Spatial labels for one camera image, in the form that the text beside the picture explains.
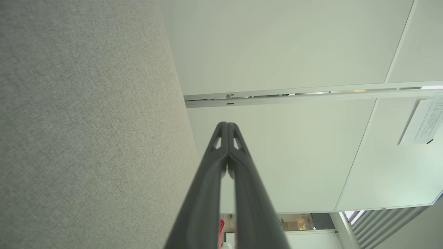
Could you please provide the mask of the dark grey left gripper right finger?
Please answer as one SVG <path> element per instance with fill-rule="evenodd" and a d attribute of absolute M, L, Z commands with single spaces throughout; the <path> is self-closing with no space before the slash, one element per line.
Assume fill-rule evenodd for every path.
<path fill-rule="evenodd" d="M 289 249 L 239 127 L 228 123 L 228 172 L 235 184 L 238 249 Z"/>

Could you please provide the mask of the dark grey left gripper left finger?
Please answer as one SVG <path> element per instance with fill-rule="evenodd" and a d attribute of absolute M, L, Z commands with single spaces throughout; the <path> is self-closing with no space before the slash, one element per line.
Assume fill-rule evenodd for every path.
<path fill-rule="evenodd" d="M 227 145 L 227 123 L 220 122 L 165 243 L 166 249 L 219 248 L 220 182 L 226 172 Z"/>

